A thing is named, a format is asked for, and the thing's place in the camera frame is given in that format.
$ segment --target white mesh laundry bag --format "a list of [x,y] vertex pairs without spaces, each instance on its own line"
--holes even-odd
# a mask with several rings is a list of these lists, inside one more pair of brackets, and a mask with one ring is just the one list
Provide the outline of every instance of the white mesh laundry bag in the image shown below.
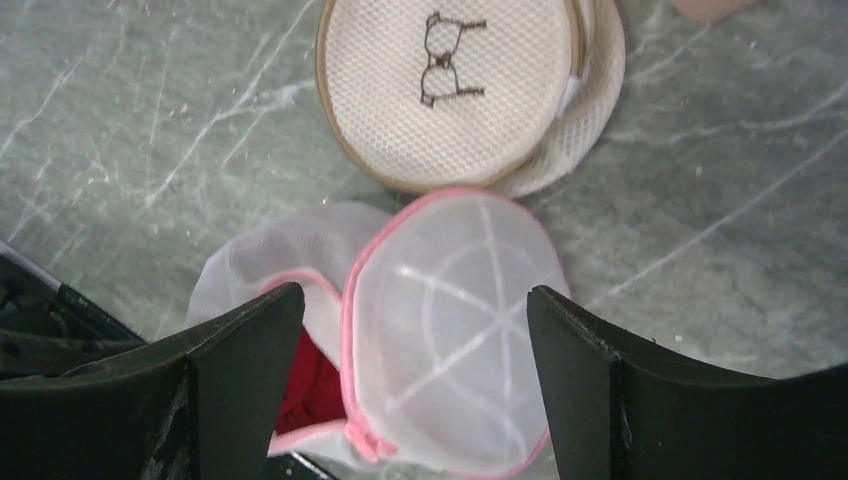
[[[526,296],[540,284],[567,295],[568,286],[545,229],[521,206],[453,188],[391,220],[355,203],[304,210],[216,253],[192,294],[189,324],[282,281],[307,286],[310,341],[301,339],[286,385],[288,400],[306,400],[281,409],[269,454],[501,477],[538,453],[547,421]],[[312,344],[337,377],[313,371]],[[322,416],[335,392],[342,410]]]
[[318,91],[345,152],[380,182],[523,195],[599,137],[623,80],[620,34],[613,0],[328,0]]

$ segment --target beige trim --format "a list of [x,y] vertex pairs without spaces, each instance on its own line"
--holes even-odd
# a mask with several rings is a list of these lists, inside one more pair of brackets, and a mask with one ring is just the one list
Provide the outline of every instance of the beige trim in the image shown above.
[[[351,161],[353,161],[353,163],[367,175],[390,188],[402,192],[412,194],[424,194],[429,191],[440,188],[468,185],[467,182],[456,184],[425,185],[415,184],[411,182],[400,182],[395,179],[389,178],[371,168],[362,159],[362,157],[353,148],[353,146],[344,138],[344,135],[342,135],[341,132],[341,128],[339,127],[338,121],[336,120],[336,116],[333,113],[332,99],[330,98],[329,86],[327,85],[327,30],[330,26],[330,19],[332,18],[333,9],[336,5],[336,1],[337,0],[324,1],[324,9],[321,11],[321,18],[318,22],[318,32],[315,38],[315,85],[316,89],[318,90],[318,96],[321,100],[321,107],[324,110],[324,115],[327,117],[327,122],[330,125],[330,129],[333,131],[333,136],[336,137],[336,140],[339,142],[339,145],[342,147],[342,150],[344,150],[345,154],[347,154]],[[580,20],[582,17],[580,17],[577,13],[577,8],[579,7],[575,6],[575,4],[579,1],[580,0],[565,0],[566,11],[568,14],[569,22],[571,23],[571,72],[572,75],[577,73],[578,76],[582,75],[582,70],[585,65],[585,58],[588,56],[588,53],[586,52],[586,44],[583,39],[584,27],[582,25],[582,21]],[[589,30],[594,31],[594,6],[592,7],[591,18],[593,20],[593,25],[590,27]],[[500,172],[491,175],[489,178],[486,178],[479,184],[476,184],[476,186],[489,187],[503,180],[505,177],[509,176],[516,170],[519,170],[520,168],[529,164],[530,161],[533,159],[533,156],[536,154],[538,148],[538,146],[534,147],[526,155],[513,162],[513,164],[509,165]]]

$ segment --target pink object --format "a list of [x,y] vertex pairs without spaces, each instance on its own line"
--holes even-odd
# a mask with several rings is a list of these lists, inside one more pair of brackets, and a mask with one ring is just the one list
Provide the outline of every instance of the pink object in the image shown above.
[[529,211],[469,188],[393,218],[350,202],[310,207],[216,252],[187,323],[286,281],[304,289],[306,333],[269,455],[473,478],[515,475],[538,455],[548,428],[526,296],[541,284],[570,292]]
[[712,22],[759,0],[671,0],[683,15],[699,22]]

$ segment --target gray marble floor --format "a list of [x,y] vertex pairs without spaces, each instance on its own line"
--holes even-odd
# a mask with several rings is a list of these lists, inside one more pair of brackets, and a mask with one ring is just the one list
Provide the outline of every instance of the gray marble floor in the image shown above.
[[[0,3],[0,238],[159,338],[236,233],[335,199],[398,209],[321,112],[320,4]],[[848,360],[848,3],[715,25],[620,8],[627,80],[603,138],[524,199],[576,298],[746,372]],[[555,478],[550,451],[523,476]]]

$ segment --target red garment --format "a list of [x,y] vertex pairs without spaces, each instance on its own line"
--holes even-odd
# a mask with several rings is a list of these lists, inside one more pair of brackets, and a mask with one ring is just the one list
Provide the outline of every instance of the red garment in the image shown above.
[[346,414],[339,372],[303,330],[295,347],[275,430],[283,434],[343,418]]

